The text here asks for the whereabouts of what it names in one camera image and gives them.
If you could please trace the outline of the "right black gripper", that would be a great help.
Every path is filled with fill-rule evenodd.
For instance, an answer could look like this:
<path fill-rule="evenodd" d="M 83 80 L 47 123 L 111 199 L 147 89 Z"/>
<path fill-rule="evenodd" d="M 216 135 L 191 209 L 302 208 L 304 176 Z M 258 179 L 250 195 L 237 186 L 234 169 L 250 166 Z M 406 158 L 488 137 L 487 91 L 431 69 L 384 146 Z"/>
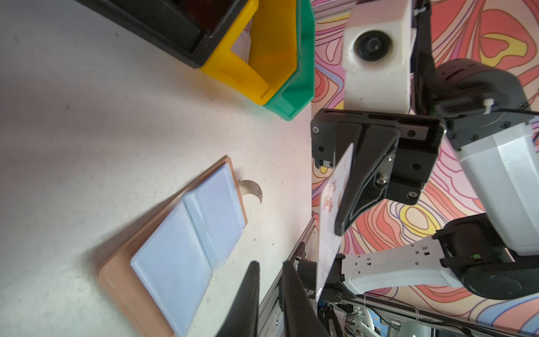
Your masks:
<path fill-rule="evenodd" d="M 310 128 L 316 167 L 335 168 L 344 146 L 352 145 L 334 224 L 338 236 L 384 199 L 417 204 L 446 133 L 438 117 L 335 109 L 318 111 Z"/>

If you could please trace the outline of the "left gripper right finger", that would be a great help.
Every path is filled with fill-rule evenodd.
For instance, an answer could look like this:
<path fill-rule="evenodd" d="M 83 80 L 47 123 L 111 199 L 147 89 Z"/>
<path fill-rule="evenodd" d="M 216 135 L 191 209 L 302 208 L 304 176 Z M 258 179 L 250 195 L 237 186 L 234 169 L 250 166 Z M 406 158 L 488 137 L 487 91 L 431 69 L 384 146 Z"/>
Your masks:
<path fill-rule="evenodd" d="M 287 336 L 328 336 L 303 288 L 293 263 L 282 268 L 282 306 Z"/>

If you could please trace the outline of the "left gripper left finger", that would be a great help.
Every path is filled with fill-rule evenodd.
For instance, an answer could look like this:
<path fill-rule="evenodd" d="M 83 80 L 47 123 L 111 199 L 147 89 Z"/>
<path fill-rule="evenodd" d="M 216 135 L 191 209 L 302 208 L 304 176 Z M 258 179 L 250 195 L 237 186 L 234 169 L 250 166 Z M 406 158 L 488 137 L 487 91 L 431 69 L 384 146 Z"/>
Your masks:
<path fill-rule="evenodd" d="M 259 292 L 260 264 L 251 261 L 217 337 L 257 336 Z"/>

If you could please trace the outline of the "tan leather card holder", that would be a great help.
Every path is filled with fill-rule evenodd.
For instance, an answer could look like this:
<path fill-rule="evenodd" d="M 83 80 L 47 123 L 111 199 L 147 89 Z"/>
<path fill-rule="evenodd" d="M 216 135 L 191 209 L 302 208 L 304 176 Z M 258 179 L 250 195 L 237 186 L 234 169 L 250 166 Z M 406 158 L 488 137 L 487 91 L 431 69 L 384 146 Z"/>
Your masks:
<path fill-rule="evenodd" d="M 98 269 L 98 282 L 142 336 L 186 336 L 214 272 L 223 267 L 248 218 L 224 156 L 167 204 Z"/>

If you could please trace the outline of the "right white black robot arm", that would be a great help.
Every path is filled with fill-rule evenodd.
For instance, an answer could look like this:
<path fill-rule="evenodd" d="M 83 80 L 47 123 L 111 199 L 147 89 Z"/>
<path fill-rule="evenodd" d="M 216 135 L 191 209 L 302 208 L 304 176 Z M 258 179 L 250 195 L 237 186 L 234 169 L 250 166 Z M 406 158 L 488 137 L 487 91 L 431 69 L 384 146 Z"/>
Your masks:
<path fill-rule="evenodd" d="M 535 112 L 513 74 L 460 58 L 435 65 L 429 1 L 358 1 L 342 45 L 345 99 L 311 123 L 317 168 L 332 169 L 316 262 L 299 271 L 316 300 L 393 286 L 464 287 L 485 299 L 538 293 Z M 338 253 L 362 214 L 418 203 L 448 139 L 484 212 L 406 246 Z"/>

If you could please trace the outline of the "green plastic bin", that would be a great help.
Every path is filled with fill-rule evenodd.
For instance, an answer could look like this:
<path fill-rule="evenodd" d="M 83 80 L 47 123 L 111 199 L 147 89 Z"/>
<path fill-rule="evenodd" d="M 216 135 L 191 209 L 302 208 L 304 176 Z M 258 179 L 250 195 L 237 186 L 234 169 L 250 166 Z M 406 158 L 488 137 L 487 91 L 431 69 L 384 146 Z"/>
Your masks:
<path fill-rule="evenodd" d="M 282 88 L 264 105 L 286 121 L 293 120 L 314 98 L 315 92 L 315 18 L 311 2 L 298 5 L 298 66 Z"/>

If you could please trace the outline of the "yellow plastic bin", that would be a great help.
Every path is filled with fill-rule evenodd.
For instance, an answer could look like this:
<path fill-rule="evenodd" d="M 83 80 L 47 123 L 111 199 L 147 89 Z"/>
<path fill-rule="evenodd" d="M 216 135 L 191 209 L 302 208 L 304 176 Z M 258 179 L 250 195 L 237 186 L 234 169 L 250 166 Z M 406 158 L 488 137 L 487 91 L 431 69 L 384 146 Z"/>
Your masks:
<path fill-rule="evenodd" d="M 201 71 L 258 105 L 265 105 L 297 70 L 296 1 L 247 1 Z M 249 24 L 248 62 L 232 46 Z"/>

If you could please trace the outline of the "black plastic bin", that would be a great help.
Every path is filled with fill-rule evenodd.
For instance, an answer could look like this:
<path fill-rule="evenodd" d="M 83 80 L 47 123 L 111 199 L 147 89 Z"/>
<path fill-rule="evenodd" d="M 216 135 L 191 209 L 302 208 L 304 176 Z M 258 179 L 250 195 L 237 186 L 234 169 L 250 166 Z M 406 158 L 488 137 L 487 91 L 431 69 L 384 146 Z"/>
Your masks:
<path fill-rule="evenodd" d="M 206 63 L 247 4 L 169 0 L 80 3 L 194 69 Z"/>

